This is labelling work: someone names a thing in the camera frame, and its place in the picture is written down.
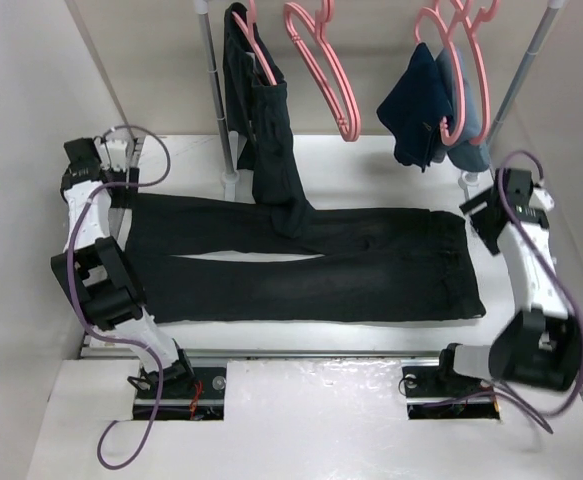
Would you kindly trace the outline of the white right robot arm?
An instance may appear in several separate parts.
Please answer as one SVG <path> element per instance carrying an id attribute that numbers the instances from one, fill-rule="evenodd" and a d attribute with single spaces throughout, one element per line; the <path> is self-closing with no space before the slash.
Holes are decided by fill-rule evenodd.
<path id="1" fill-rule="evenodd" d="M 491 188 L 461 206 L 473 230 L 494 255 L 504 258 L 514 315 L 489 345 L 452 343 L 440 354 L 433 381 L 454 394 L 470 378 L 565 392 L 581 365 L 583 323 L 555 282 L 548 212 L 554 202 L 527 170 L 496 172 Z"/>

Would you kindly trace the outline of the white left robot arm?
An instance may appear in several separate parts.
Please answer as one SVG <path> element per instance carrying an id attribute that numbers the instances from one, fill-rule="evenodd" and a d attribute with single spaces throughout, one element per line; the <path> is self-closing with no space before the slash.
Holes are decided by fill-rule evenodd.
<path id="1" fill-rule="evenodd" d="M 141 362 L 130 384 L 145 398 L 189 394 L 197 379 L 184 350 L 162 332 L 146 308 L 145 290 L 111 232 L 112 210 L 129 211 L 139 170 L 124 141 L 78 138 L 65 143 L 69 163 L 60 192 L 68 206 L 69 236 L 50 260 L 52 272 L 83 325 L 101 341 L 127 346 Z"/>

